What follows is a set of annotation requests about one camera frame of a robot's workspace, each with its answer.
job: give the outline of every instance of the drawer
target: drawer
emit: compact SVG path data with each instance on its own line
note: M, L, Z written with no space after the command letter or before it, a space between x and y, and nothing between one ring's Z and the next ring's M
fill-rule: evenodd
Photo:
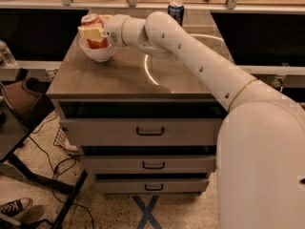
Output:
M207 189L208 184L206 178L96 179L94 183L102 194L200 194Z
M81 156L88 174L176 174L215 171L215 156Z
M215 145L220 118L62 119L71 145Z

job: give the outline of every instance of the black can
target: black can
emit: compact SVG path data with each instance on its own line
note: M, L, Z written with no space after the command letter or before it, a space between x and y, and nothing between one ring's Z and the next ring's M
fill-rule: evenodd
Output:
M168 14L178 22L182 27L183 15L184 15L184 6L179 2L171 2L168 6Z

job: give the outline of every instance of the black handle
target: black handle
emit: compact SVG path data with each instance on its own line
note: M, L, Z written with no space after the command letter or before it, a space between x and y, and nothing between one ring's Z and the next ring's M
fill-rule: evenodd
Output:
M165 130L164 127L161 127L161 130L158 133L143 133L143 132L141 132L140 128L137 127L136 133L138 135L144 135L144 136L161 136L161 135L164 135L164 130Z
M163 190L163 184L159 184L160 187L149 187L150 185L145 184L145 190L149 192L156 192L156 191L162 191Z
M142 162L142 167L147 170L162 170L165 168L165 162L163 161L161 165L158 164L147 164L145 161Z

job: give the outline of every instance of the plastic bottle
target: plastic bottle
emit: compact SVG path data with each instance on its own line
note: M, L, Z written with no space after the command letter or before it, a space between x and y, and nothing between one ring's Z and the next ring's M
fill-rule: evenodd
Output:
M17 66L18 63L11 54L11 51L8 47L8 45L0 40L0 56L3 58L4 62L7 64L7 66Z

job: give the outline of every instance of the sneaker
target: sneaker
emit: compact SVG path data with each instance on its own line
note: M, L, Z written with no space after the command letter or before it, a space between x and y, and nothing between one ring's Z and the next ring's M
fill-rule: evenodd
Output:
M31 207L31 204L32 200L30 198L20 198L18 200L0 205L0 213L12 218L23 212L25 209Z

